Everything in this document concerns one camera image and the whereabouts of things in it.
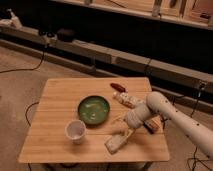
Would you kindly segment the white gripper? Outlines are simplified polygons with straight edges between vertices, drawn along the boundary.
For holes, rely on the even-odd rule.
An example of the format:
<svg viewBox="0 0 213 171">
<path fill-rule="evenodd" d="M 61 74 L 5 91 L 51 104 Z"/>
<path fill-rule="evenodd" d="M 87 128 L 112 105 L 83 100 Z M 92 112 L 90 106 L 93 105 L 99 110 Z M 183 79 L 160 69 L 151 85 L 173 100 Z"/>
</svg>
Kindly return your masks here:
<svg viewBox="0 0 213 171">
<path fill-rule="evenodd" d="M 126 130 L 122 137 L 124 141 L 127 141 L 135 133 L 135 129 L 140 128 L 146 120 L 153 116 L 154 114 L 145 103 L 139 103 L 134 109 L 129 110 L 125 116 L 116 117 L 111 124 L 126 122 L 131 129 Z"/>
</svg>

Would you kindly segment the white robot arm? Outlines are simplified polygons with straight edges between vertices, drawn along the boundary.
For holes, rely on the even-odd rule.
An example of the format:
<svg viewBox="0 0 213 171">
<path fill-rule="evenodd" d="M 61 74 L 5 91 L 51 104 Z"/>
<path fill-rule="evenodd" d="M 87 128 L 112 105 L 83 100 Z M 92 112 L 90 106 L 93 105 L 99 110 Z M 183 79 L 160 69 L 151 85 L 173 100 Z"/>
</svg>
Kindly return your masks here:
<svg viewBox="0 0 213 171">
<path fill-rule="evenodd" d="M 153 91 L 141 100 L 126 92 L 114 92 L 113 98 L 130 107 L 122 117 L 130 129 L 136 130 L 147 120 L 161 114 L 169 118 L 194 145 L 213 160 L 213 131 L 178 110 L 162 93 Z"/>
</svg>

